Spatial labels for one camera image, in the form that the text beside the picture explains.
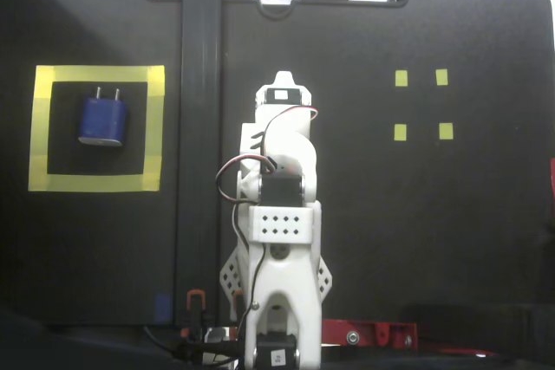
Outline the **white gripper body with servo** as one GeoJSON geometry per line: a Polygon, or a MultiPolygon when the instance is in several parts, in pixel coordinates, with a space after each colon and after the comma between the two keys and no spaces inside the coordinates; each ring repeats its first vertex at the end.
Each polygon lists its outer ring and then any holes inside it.
{"type": "Polygon", "coordinates": [[[263,105],[311,106],[312,98],[303,86],[263,85],[255,93],[255,107],[263,105]]]}

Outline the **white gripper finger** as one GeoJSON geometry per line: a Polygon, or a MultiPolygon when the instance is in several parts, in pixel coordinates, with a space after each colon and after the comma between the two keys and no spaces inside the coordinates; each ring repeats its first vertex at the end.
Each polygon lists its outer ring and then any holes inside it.
{"type": "Polygon", "coordinates": [[[292,72],[285,71],[285,70],[278,71],[276,73],[274,82],[271,84],[271,88],[276,88],[276,89],[297,88],[297,84],[294,81],[292,72]]]}

